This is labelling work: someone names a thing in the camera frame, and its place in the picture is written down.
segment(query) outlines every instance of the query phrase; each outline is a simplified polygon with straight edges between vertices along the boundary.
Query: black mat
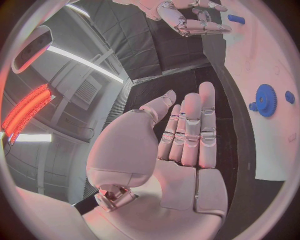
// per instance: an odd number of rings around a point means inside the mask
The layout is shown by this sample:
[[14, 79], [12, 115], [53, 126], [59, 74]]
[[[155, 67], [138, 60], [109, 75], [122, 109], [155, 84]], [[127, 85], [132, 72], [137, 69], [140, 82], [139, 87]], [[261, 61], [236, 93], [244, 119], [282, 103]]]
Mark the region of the black mat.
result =
[[[133, 86], [124, 112], [138, 109], [143, 104], [162, 96], [170, 89], [173, 89], [176, 93], [177, 99], [175, 104], [181, 104], [185, 95], [197, 93], [199, 85], [203, 82], [211, 82], [215, 88], [217, 126], [216, 168], [220, 170], [224, 178], [230, 207], [237, 184], [238, 143], [231, 108], [223, 86], [213, 67], [201, 67], [190, 71], [162, 76]], [[170, 115], [171, 109], [166, 117], [154, 127], [158, 141], [162, 138]]]

